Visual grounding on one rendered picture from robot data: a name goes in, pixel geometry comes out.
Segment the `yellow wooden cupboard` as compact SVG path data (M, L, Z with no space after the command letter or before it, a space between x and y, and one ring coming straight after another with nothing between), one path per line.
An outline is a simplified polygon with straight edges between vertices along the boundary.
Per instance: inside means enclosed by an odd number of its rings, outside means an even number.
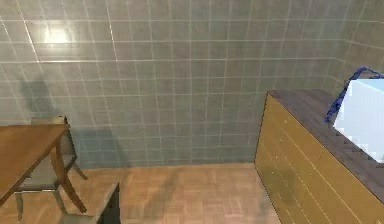
M322 90L271 90L255 167L282 224L384 224L384 164L323 122Z

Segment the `grey chair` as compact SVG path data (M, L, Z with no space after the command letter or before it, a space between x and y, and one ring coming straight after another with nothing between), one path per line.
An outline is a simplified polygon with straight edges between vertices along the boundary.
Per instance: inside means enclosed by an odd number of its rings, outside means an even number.
M76 163L77 153L70 131L66 131L62 135L60 139L60 149L64 170L68 172L70 169L73 169L83 180L87 180L88 177ZM19 221L23 219L23 194L43 191L52 192L60 210L66 214L67 210L64 206L58 187L59 181L51 161L49 158L44 158L14 192L17 205L17 219Z

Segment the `pale blue box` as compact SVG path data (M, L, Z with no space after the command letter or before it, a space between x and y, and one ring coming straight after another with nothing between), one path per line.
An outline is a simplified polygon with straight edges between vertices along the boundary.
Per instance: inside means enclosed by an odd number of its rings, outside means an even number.
M384 163L384 79L352 80L333 127L378 163Z

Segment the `brown wooden table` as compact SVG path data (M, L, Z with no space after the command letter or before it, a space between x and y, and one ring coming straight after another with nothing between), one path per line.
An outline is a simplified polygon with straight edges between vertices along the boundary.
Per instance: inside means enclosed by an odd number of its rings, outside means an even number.
M68 124L0 126L0 206L49 156L58 183L81 213L87 211L64 168L60 139L69 128Z

